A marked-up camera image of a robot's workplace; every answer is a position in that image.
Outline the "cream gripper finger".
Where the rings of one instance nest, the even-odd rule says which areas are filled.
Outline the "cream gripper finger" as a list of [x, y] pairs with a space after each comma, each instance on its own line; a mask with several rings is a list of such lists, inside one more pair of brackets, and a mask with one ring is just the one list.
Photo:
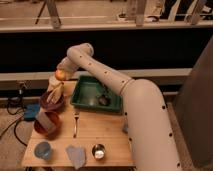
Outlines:
[[63, 95], [63, 91], [64, 91], [63, 85], [58, 87], [58, 88], [56, 88], [56, 91], [55, 91], [55, 102], [59, 101], [59, 99]]
[[47, 97], [47, 99], [46, 99], [46, 102], [47, 102], [47, 103], [53, 103], [53, 104], [56, 103], [55, 89], [53, 89], [53, 90], [51, 90], [51, 91], [49, 92], [49, 95], [48, 95], [48, 97]]

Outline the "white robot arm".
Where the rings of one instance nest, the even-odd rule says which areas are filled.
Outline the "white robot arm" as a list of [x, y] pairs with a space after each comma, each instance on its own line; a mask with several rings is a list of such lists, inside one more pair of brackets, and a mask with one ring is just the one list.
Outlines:
[[166, 103], [158, 86], [147, 79], [133, 79], [93, 58], [91, 44], [75, 45], [49, 78], [50, 98], [57, 100], [61, 86], [83, 68], [123, 99], [128, 137], [136, 171], [182, 171]]

